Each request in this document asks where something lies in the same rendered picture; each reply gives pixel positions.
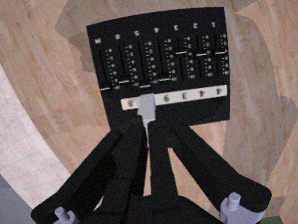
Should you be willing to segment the black lighting desk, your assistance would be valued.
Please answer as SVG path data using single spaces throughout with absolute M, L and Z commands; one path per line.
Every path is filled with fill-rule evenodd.
M 144 13 L 86 28 L 110 131 L 128 131 L 140 95 L 152 93 L 164 125 L 230 120 L 224 7 Z

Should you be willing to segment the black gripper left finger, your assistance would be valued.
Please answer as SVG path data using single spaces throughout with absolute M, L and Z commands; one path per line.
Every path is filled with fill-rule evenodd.
M 92 224 L 126 224 L 131 195 L 144 194 L 146 103 L 147 94 L 140 95 L 138 115 L 128 118 L 129 130 L 108 132 L 60 189 L 32 210 L 36 224 L 79 224 L 102 197 Z

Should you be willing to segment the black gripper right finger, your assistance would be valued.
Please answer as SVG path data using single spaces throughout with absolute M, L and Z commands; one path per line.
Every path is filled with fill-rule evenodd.
M 168 148 L 173 148 L 223 223 L 260 224 L 272 197 L 269 188 L 239 174 L 185 122 L 164 125 L 154 93 L 147 94 L 145 120 L 153 224 L 185 224 Z

